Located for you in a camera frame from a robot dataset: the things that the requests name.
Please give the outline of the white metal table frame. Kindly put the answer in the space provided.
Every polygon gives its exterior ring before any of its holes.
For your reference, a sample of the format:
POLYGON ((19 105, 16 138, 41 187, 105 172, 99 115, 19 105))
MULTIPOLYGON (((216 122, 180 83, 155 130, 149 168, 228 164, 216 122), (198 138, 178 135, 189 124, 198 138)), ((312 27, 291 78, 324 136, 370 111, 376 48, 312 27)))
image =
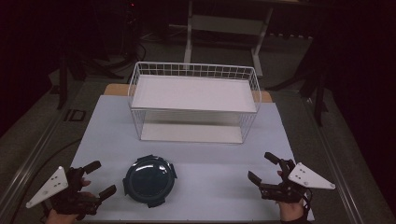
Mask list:
POLYGON ((274 9, 272 7, 269 7, 266 10, 263 21, 198 15, 193 13, 193 0, 189 0, 187 20, 187 43, 184 53, 184 63, 191 62, 193 30, 239 35, 255 35, 258 37, 258 41, 256 46, 251 49, 250 54, 257 76, 262 77, 263 71, 259 54, 262 48, 262 42, 265 38, 269 26, 269 22, 272 18, 273 11, 274 9))

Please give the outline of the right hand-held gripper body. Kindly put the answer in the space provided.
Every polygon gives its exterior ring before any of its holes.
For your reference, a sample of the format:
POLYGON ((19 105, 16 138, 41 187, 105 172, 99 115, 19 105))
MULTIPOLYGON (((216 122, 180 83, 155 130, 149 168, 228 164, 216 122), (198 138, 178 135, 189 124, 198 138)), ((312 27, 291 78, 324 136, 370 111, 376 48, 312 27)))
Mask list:
POLYGON ((317 174, 301 162, 295 164, 292 160, 280 159, 282 182, 278 185, 261 183, 259 190, 262 198, 284 203, 298 203, 310 199, 306 193, 311 189, 335 189, 334 183, 317 174))

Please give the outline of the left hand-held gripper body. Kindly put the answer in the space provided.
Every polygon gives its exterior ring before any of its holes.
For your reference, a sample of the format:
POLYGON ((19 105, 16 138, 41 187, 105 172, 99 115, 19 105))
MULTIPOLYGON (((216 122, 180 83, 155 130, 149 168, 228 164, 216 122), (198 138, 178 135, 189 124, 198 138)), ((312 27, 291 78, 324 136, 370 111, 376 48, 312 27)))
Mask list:
POLYGON ((50 209, 46 206, 46 200, 49 200, 51 208, 61 215, 77 215, 78 220, 86 215, 95 215, 102 201, 81 192, 84 187, 82 177, 85 174, 86 170, 82 167, 66 171, 59 166, 25 207, 32 208, 41 204, 44 213, 48 215, 50 209))

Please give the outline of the metal floor rail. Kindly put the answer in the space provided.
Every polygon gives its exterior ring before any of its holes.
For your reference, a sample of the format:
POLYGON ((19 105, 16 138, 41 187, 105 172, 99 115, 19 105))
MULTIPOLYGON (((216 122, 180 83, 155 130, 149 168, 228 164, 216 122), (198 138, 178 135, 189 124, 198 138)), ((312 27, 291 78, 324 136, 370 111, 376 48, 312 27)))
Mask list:
POLYGON ((310 122, 312 123, 314 129, 316 130, 316 133, 318 134, 319 142, 322 144, 327 166, 332 174, 334 184, 346 210, 346 214, 348 216, 350 224, 364 224, 361 213, 357 208, 353 196, 351 195, 349 185, 343 177, 342 171, 336 161, 336 158, 332 153, 332 148, 328 141, 328 138, 316 122, 313 112, 315 104, 310 98, 302 98, 302 102, 308 114, 308 117, 310 118, 310 122))
POLYGON ((49 124, 46 126, 43 133, 39 136, 37 142, 34 144, 27 159, 20 166, 14 175, 11 183, 5 190, 5 194, 0 198, 0 219, 5 218, 11 212, 14 204, 19 200, 20 194, 25 188, 25 184, 30 179, 39 157, 47 147, 54 130, 63 119, 66 109, 56 109, 55 114, 51 118, 49 124))

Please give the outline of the black floor socket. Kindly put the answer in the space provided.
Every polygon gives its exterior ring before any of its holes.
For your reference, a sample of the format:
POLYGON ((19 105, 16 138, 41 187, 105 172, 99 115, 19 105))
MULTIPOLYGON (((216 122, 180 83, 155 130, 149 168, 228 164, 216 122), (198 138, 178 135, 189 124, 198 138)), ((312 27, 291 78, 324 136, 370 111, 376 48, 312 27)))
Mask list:
POLYGON ((86 117, 87 112, 79 109, 68 109, 64 117, 64 121, 80 122, 86 117))

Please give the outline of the white wire shelf rack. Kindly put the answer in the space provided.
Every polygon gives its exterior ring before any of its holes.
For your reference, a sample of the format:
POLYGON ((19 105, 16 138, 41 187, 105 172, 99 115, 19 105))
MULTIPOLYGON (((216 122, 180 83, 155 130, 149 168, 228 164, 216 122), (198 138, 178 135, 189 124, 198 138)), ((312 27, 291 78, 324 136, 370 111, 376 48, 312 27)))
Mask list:
POLYGON ((262 94, 251 66, 139 62, 129 108, 139 139, 242 144, 262 94))

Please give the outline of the person's left hand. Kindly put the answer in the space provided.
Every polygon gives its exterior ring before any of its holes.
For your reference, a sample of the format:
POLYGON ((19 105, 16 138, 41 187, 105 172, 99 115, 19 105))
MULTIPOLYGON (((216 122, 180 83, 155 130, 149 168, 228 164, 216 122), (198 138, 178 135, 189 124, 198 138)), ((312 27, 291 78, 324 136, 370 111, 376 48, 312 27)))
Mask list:
MULTIPOLYGON (((83 177, 81 179, 81 184, 83 187, 87 187, 91 184, 90 180, 85 180, 83 177)), ((94 195, 88 191, 81 191, 82 195, 94 197, 94 195)), ((77 221, 79 214, 58 214, 58 212, 54 209, 49 211, 49 216, 47 217, 45 224, 74 224, 77 221)))

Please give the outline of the black metal stand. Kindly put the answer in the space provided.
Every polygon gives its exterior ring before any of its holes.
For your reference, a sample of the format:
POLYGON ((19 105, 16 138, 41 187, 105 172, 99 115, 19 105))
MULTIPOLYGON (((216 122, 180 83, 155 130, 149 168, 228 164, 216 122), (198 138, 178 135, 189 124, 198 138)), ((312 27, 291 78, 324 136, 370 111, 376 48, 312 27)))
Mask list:
POLYGON ((315 101, 315 109, 314 109, 314 118, 319 127, 322 126, 321 121, 321 113, 324 106, 323 97, 324 97, 324 89, 328 72, 324 71, 318 76, 318 85, 317 85, 317 93, 316 93, 316 101, 315 101))

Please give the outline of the light blue table mat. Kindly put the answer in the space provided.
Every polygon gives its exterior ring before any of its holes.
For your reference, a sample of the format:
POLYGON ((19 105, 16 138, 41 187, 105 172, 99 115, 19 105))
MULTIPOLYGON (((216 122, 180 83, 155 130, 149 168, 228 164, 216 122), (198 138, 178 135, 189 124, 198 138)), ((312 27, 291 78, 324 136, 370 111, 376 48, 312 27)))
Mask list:
POLYGON ((138 139, 126 97, 103 95, 72 164, 101 162, 88 176, 90 192, 117 187, 95 221, 249 223, 279 218, 276 203, 262 199, 248 180, 253 172, 265 183, 280 182, 277 166, 264 158, 267 151, 285 160, 293 156, 275 104, 261 105, 242 144, 150 142, 138 139), (147 155, 169 161, 177 174, 164 204, 154 208, 125 195, 122 185, 130 166, 147 155))

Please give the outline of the person's right hand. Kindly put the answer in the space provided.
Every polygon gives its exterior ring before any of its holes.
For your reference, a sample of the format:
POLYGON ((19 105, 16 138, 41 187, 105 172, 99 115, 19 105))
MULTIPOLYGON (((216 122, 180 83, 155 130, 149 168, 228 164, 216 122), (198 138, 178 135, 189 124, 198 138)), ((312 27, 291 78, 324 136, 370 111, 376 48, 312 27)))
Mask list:
POLYGON ((303 199, 301 199, 298 203, 277 202, 276 204, 279 207, 281 222, 291 223, 297 220, 306 220, 303 199))

